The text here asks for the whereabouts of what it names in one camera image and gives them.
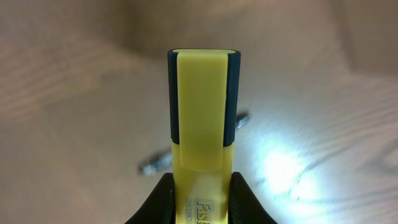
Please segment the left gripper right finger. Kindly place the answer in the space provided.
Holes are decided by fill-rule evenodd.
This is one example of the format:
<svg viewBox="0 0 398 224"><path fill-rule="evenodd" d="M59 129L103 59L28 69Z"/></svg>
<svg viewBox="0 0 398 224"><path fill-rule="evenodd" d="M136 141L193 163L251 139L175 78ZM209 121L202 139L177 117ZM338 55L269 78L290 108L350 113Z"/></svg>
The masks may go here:
<svg viewBox="0 0 398 224"><path fill-rule="evenodd" d="M228 224L277 224L264 210L239 172L231 174Z"/></svg>

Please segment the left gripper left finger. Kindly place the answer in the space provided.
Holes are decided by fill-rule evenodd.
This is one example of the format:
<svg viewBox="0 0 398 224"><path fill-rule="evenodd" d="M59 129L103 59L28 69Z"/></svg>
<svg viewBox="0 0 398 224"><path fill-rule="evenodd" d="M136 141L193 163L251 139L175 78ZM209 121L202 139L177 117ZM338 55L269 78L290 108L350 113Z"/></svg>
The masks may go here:
<svg viewBox="0 0 398 224"><path fill-rule="evenodd" d="M165 173L139 210L125 224L175 224L175 183Z"/></svg>

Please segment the black pen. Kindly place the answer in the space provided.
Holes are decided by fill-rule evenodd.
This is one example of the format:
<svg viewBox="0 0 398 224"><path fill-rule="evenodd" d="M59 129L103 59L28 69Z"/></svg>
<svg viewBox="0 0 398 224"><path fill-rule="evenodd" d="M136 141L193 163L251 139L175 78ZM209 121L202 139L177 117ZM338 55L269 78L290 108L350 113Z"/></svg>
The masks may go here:
<svg viewBox="0 0 398 224"><path fill-rule="evenodd" d="M239 130L243 126L250 122L250 114L247 111L239 113L236 116L236 127L235 131ZM169 147L166 150L159 151L146 160L143 160L137 167L139 175L149 176L155 175L156 173L162 172L172 167L172 148Z"/></svg>

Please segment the yellow highlighter marker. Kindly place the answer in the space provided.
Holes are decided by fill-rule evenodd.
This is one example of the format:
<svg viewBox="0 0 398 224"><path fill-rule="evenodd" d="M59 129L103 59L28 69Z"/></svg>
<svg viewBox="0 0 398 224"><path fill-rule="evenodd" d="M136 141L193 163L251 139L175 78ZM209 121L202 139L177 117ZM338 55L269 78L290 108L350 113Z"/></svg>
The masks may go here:
<svg viewBox="0 0 398 224"><path fill-rule="evenodd" d="M167 55L176 223L227 223L241 54Z"/></svg>

